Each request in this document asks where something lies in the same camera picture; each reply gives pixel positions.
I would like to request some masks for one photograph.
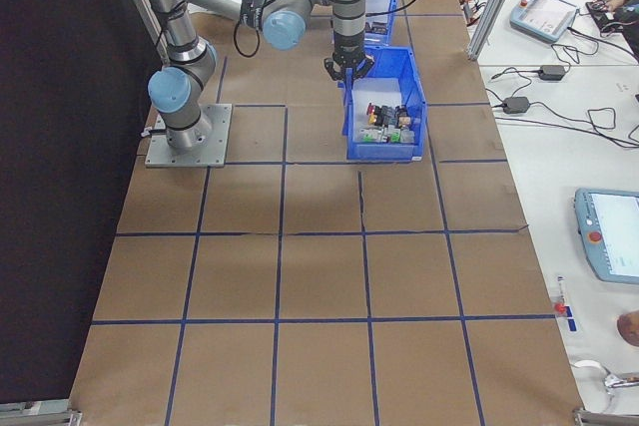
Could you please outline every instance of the power adapter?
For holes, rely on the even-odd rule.
[[[530,108],[530,102],[527,97],[508,97],[504,99],[501,108],[504,114],[525,114]]]
[[[558,82],[566,75],[566,69],[561,65],[542,65],[539,69],[539,78],[551,82]]]

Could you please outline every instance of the red emergency stop button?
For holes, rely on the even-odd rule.
[[[588,239],[593,243],[598,243],[599,241],[601,241],[601,238],[602,236],[599,231],[590,231],[588,233]]]

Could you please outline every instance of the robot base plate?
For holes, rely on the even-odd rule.
[[[145,165],[150,168],[223,167],[227,157],[232,111],[231,104],[204,106],[202,112],[211,119],[213,130],[205,144],[190,152],[179,153],[169,146],[164,134],[154,135],[149,144]],[[160,116],[154,128],[165,129],[164,121]]]

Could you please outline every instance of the person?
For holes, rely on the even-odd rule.
[[[606,7],[609,12],[614,12],[623,5],[630,5],[639,3],[639,0],[606,0]],[[632,25],[626,25],[623,29],[623,36],[628,42],[628,45],[636,56],[639,56],[639,17],[633,19],[630,22],[635,22]]]

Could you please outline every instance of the floor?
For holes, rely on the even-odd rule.
[[[298,48],[233,48],[228,164],[140,155],[72,392],[87,426],[572,424],[579,404],[456,0],[396,18],[429,104],[421,162],[345,158],[319,9]],[[255,34],[242,32],[246,50]]]

